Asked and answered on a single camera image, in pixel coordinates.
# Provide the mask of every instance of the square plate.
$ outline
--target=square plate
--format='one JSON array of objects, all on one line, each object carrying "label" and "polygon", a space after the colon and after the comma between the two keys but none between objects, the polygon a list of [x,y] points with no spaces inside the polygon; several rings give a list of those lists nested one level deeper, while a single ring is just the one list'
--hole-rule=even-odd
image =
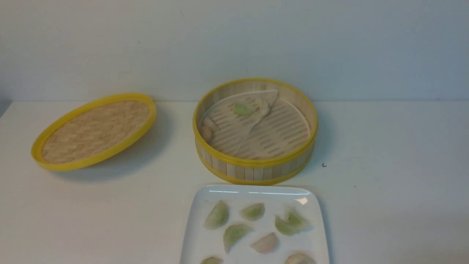
[{"label": "square plate", "polygon": [[[207,230],[203,227],[204,221],[220,200],[229,207],[228,223],[216,230]],[[260,220],[249,222],[239,216],[241,209],[259,202],[265,204],[265,214]],[[313,228],[285,236],[275,228],[275,215],[283,219],[285,210],[292,206]],[[240,239],[226,254],[223,233],[230,225],[239,223],[251,226],[254,231]],[[279,242],[273,252],[260,254],[250,248],[251,243],[271,232],[275,232]],[[200,264],[210,256],[222,258],[223,264],[283,264],[288,256],[298,252],[309,255],[317,264],[329,264],[321,208],[313,193],[294,187],[210,185],[200,189],[192,202],[180,264]]]}]

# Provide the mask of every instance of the yellow bamboo steamer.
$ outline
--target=yellow bamboo steamer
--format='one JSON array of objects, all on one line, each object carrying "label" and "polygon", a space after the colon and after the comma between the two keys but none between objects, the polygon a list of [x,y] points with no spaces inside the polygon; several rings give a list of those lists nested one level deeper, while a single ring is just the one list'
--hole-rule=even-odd
[{"label": "yellow bamboo steamer", "polygon": [[51,171],[84,168],[132,145],[155,118],[153,100],[145,94],[107,96],[68,112],[48,126],[34,141],[31,156]]},{"label": "yellow bamboo steamer", "polygon": [[[267,115],[260,102],[268,105]],[[240,115],[237,105],[255,110]],[[273,185],[298,174],[309,162],[318,117],[298,89],[248,78],[206,94],[192,123],[199,158],[213,174],[234,184]],[[212,123],[209,137],[207,123]]]}]

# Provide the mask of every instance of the white dumpling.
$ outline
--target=white dumpling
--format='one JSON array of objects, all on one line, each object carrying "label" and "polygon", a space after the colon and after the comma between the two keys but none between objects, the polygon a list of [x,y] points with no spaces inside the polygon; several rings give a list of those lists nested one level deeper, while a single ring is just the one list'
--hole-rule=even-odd
[{"label": "white dumpling", "polygon": [[296,253],[285,260],[285,264],[316,264],[316,261],[303,253]]},{"label": "white dumpling", "polygon": [[262,98],[256,98],[256,104],[259,106],[259,118],[265,117],[269,113],[269,104]]},{"label": "white dumpling", "polygon": [[203,125],[200,128],[200,135],[202,136],[205,142],[209,142],[210,139],[212,139],[212,131],[208,126]]},{"label": "white dumpling", "polygon": [[204,124],[204,126],[210,128],[210,130],[213,132],[220,131],[220,128],[218,128],[217,125],[208,117],[204,118],[202,123]]},{"label": "white dumpling", "polygon": [[210,230],[217,229],[224,226],[228,222],[228,218],[227,204],[224,201],[219,201],[205,219],[204,227]]},{"label": "white dumpling", "polygon": [[256,221],[264,216],[265,206],[264,203],[256,203],[251,206],[244,208],[243,210],[239,211],[239,215],[247,221]]},{"label": "white dumpling", "polygon": [[251,244],[251,248],[259,253],[267,254],[272,252],[278,244],[278,239],[275,233],[270,233],[265,237],[257,240]]}]

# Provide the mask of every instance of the table surface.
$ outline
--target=table surface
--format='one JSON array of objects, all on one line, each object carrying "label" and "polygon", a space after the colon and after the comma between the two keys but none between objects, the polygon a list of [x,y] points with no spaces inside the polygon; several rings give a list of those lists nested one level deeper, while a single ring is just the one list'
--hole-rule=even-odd
[{"label": "table surface", "polygon": [[[104,162],[39,168],[34,139],[80,105],[13,102],[0,118],[0,263],[178,263],[194,194],[224,183],[197,157],[196,103],[157,103],[149,132]],[[282,185],[318,197],[331,263],[466,264],[469,102],[315,105],[314,156]]]}]

